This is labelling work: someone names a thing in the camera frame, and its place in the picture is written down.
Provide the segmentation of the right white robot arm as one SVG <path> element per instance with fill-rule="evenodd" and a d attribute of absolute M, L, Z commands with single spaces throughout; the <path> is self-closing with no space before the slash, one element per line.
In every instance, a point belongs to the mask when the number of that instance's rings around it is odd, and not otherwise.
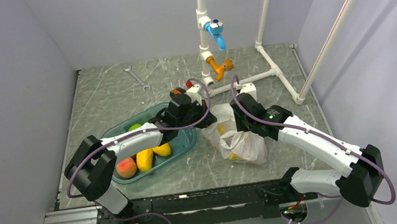
<path fill-rule="evenodd" d="M 238 131 L 289 143 L 326 162 L 329 170 L 289 168 L 280 179 L 282 196 L 293 201 L 301 194 L 318 193 L 343 197 L 355 206 L 367 208 L 375 201 L 386 178 L 381 152 L 373 145 L 362 148 L 335 139 L 302 121 L 286 108 L 268 109 L 251 94 L 240 93 L 230 103 Z"/>

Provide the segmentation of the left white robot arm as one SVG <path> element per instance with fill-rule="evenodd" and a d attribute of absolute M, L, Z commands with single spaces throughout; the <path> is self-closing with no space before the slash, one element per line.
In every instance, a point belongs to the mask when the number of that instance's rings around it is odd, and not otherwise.
<path fill-rule="evenodd" d="M 65 168 L 68 197 L 75 197 L 71 192 L 75 187 L 80 197 L 98 203 L 114 221 L 126 224 L 134 214 L 133 203 L 112 185 L 117 163 L 145 149 L 170 142 L 181 130 L 204 129 L 216 121 L 206 100 L 180 94 L 137 129 L 111 138 L 84 138 Z"/>

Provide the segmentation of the white plastic bag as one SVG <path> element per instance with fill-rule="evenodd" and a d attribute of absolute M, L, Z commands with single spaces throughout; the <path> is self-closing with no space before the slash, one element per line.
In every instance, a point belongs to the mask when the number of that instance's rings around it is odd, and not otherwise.
<path fill-rule="evenodd" d="M 233 109 L 229 104 L 217 104 L 210 113 L 217 121 L 201 132 L 224 159 L 238 163 L 262 165 L 267 161 L 264 138 L 253 132 L 237 131 Z"/>

